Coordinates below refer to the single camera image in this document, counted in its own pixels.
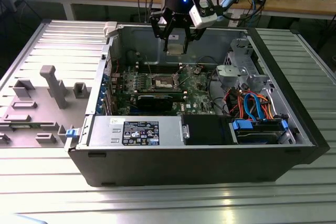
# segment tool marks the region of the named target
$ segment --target label sticker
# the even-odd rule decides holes
[[[159,122],[124,122],[122,144],[133,145],[159,145]]]
[[[170,40],[178,40],[179,36],[178,35],[169,35],[168,39],[170,39]]]
[[[125,122],[125,118],[111,118],[110,124],[123,124]]]

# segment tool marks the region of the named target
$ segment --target side panel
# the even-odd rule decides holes
[[[315,161],[322,154],[327,152],[330,147],[322,136],[321,132],[317,128],[316,124],[310,117],[307,112],[305,106],[303,106],[302,102],[298,98],[294,89],[290,85],[284,73],[281,71],[274,57],[270,53],[269,49],[263,42],[265,39],[269,39],[268,37],[261,37],[256,29],[250,29],[249,34],[252,37],[253,42],[258,50],[258,56],[261,57],[261,61],[268,69],[268,72],[274,77],[276,83],[274,85],[278,90],[280,90],[285,96],[289,106],[293,110],[295,116],[297,117],[299,123],[303,127],[304,132],[307,134],[309,140],[315,144],[318,148],[315,152],[309,157],[302,160],[301,164],[310,164]]]
[[[91,186],[275,181],[314,147],[69,151]]]

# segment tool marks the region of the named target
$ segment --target floor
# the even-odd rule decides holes
[[[27,43],[30,36],[40,23],[39,18],[24,3],[16,2],[17,12],[4,12],[0,18],[0,76],[12,64],[21,49]],[[29,5],[43,19],[66,19],[63,8],[57,3],[38,3],[31,2]],[[137,22],[137,9],[133,7],[105,7],[95,5],[75,5],[75,13],[78,20],[113,20],[119,22]],[[228,21],[220,22],[219,26],[227,26]],[[251,27],[268,27],[277,29],[295,29],[299,31],[305,40],[315,48],[327,22],[325,20],[314,19],[291,19],[282,17],[263,16],[260,20],[250,23]],[[336,36],[333,36],[319,52],[320,57],[326,64],[336,71],[336,62],[332,57],[336,55],[335,44]]]

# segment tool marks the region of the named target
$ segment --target yellow cable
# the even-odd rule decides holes
[[[272,113],[271,113],[271,105],[269,104],[268,105],[268,112],[269,112],[269,115],[272,119],[274,119],[274,117],[272,116]]]

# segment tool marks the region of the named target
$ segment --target electronic device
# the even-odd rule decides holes
[[[149,24],[33,38],[1,80],[0,148],[64,147],[91,186],[274,181],[329,149],[336,78],[298,34],[208,28],[186,54]]]
[[[275,181],[329,149],[262,39],[290,32],[209,28],[187,54],[182,29],[167,52],[149,25],[104,32],[83,127],[66,143],[89,185]]]

